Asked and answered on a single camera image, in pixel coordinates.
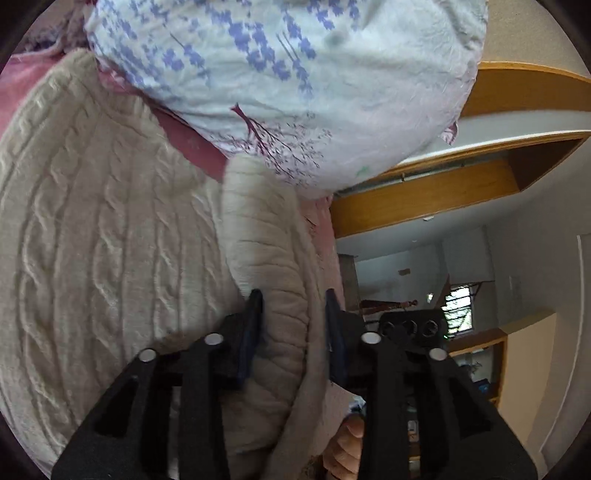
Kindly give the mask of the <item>person's right hand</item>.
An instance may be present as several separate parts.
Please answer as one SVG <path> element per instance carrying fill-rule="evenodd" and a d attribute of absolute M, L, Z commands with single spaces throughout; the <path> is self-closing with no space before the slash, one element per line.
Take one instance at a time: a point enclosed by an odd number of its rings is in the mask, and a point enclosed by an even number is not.
<path fill-rule="evenodd" d="M 359 414 L 351 414 L 342 420 L 337 433 L 322 452 L 322 466 L 328 479 L 356 480 L 358 478 L 365 420 Z"/>

